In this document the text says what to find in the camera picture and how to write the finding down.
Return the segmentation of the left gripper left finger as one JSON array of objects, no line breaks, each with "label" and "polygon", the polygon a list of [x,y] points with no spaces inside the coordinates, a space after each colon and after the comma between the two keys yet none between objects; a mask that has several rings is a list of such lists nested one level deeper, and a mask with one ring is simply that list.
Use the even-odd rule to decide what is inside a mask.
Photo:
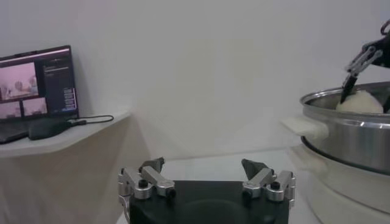
[{"label": "left gripper left finger", "polygon": [[127,223],[131,222],[131,201],[148,200],[155,192],[158,196],[172,200],[176,196],[175,182],[161,175],[165,159],[163,157],[145,161],[136,170],[121,168],[118,174],[118,199]]}]

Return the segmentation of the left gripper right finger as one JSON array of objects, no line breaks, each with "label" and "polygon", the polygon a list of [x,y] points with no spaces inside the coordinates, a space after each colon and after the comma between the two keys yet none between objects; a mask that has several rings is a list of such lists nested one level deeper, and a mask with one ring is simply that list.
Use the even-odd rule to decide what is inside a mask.
[{"label": "left gripper right finger", "polygon": [[241,165],[248,180],[243,182],[242,195],[245,201],[260,198],[263,194],[272,202],[287,201],[292,208],[296,200],[296,177],[288,170],[277,174],[265,163],[242,159]]}]

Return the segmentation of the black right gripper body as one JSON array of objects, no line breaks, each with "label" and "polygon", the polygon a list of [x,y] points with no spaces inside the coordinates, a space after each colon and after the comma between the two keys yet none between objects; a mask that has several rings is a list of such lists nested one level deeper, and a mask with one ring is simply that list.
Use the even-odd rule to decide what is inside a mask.
[{"label": "black right gripper body", "polygon": [[370,65],[389,67],[389,32],[382,39],[366,43],[362,47],[363,52],[369,51],[367,62]]}]

